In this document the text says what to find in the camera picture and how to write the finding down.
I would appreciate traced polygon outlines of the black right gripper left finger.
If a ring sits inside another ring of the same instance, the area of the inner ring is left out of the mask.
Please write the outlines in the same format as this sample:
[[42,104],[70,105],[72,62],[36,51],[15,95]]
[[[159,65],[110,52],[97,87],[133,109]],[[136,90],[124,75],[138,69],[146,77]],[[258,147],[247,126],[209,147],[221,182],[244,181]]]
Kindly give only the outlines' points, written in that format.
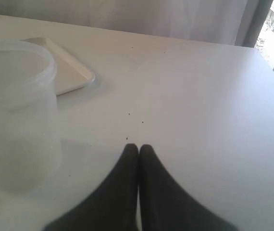
[[127,144],[108,176],[46,231],[136,231],[138,147]]

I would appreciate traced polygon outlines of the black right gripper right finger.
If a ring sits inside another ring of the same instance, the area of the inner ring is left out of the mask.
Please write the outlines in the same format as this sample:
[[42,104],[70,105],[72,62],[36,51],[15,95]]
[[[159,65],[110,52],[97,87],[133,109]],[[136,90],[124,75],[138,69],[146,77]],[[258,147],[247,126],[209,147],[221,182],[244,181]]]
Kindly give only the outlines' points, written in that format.
[[139,197],[144,231],[235,231],[236,226],[190,196],[170,175],[153,147],[139,152]]

